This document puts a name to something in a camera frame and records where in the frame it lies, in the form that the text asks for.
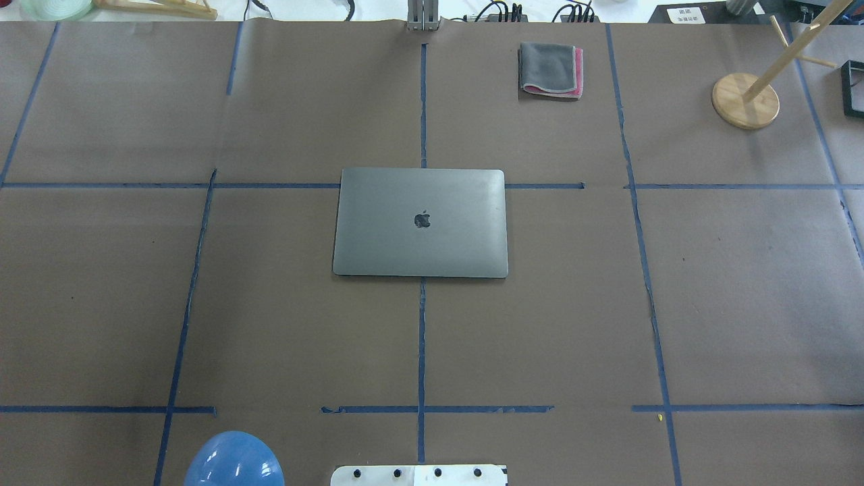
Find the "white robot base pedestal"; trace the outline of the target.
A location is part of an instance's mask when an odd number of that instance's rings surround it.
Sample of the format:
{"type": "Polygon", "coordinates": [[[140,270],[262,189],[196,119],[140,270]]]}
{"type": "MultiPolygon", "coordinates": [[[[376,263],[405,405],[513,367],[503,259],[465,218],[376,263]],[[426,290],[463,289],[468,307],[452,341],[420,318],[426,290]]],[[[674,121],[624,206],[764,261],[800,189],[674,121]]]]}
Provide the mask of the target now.
{"type": "Polygon", "coordinates": [[[337,467],[331,485],[508,485],[496,464],[405,464],[337,467]]]}

